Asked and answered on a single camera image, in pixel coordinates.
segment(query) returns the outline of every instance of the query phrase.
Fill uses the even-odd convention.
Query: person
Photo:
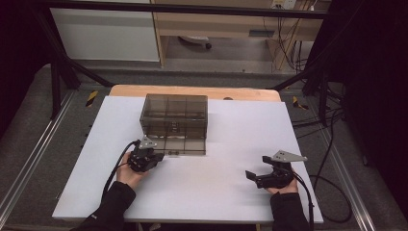
[[[148,172],[134,172],[125,165],[130,153],[126,153],[120,167],[116,171],[113,182],[103,197],[99,208],[71,231],[120,231],[124,226],[123,214],[136,198],[135,189]],[[273,213],[273,231],[308,231],[297,181],[293,181],[282,189],[267,188],[272,194],[270,207]]]

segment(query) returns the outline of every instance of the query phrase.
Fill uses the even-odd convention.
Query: plastic storage box
[[[166,155],[204,155],[207,108],[207,95],[147,94],[141,128]]]

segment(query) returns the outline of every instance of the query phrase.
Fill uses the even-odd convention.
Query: forearm
[[[72,231],[121,230],[124,223],[123,214],[135,197],[135,192],[128,185],[115,181],[99,208]]]
[[[276,193],[270,198],[273,231],[307,231],[309,223],[303,214],[299,193]]]

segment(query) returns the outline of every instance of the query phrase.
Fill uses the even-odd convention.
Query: wooden desk
[[[205,156],[165,156],[137,188],[128,221],[265,223],[272,221],[270,194],[256,188],[245,170],[268,174],[262,156],[279,149],[300,154],[285,103],[273,90],[115,86],[104,99],[53,218],[83,220],[100,203],[118,155],[143,136],[140,114],[146,93],[209,95]],[[265,99],[257,101],[255,95]],[[218,100],[225,96],[252,99]],[[295,171],[312,189],[303,163]],[[308,217],[306,192],[299,188]],[[323,222],[313,192],[315,222]]]
[[[150,0],[154,4],[182,4],[219,7],[240,7],[270,9],[269,0]],[[315,0],[297,0],[294,10],[308,11]],[[329,3],[318,3],[315,9],[324,11]],[[274,31],[273,35],[263,37],[268,40],[269,50],[277,63],[278,69],[285,64],[285,56],[278,41],[278,19],[273,17],[210,15],[190,13],[153,13],[159,56],[162,65],[166,62],[168,37],[209,37],[209,38],[248,38],[250,30]],[[314,41],[322,23],[320,19],[286,18],[282,20],[281,38],[284,40],[285,52],[293,48],[296,40]]]

